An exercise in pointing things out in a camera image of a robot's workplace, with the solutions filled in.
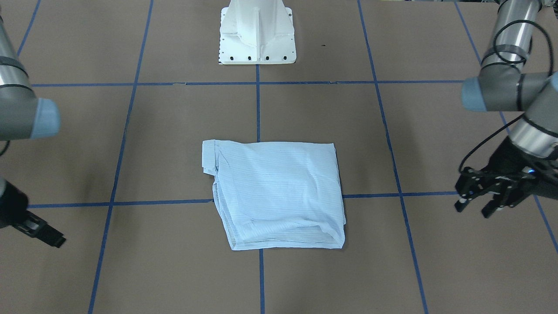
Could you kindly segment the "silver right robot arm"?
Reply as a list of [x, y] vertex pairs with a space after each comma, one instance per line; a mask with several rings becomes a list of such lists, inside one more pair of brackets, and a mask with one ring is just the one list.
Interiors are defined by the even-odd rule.
[[[41, 139], [58, 134], [61, 117], [56, 103], [34, 93], [28, 73], [2, 25], [0, 27], [0, 139], [5, 153], [14, 140]], [[66, 241], [64, 235], [43, 218], [28, 210], [29, 199], [16, 186], [0, 180], [1, 227], [21, 233], [54, 248]]]

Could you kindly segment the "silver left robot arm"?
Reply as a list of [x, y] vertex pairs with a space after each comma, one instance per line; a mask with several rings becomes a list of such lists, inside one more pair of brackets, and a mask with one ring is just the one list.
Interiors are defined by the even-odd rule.
[[[536, 22], [555, 0], [501, 0], [490, 44], [478, 76], [464, 80], [462, 104], [476, 112], [514, 112], [506, 124], [510, 133], [482, 169], [459, 165], [455, 184], [457, 212], [474, 199], [490, 194], [481, 213], [488, 218], [505, 207], [514, 208], [530, 195], [557, 199], [558, 84], [554, 49], [548, 32]], [[524, 73], [534, 29], [546, 38], [549, 68]]]

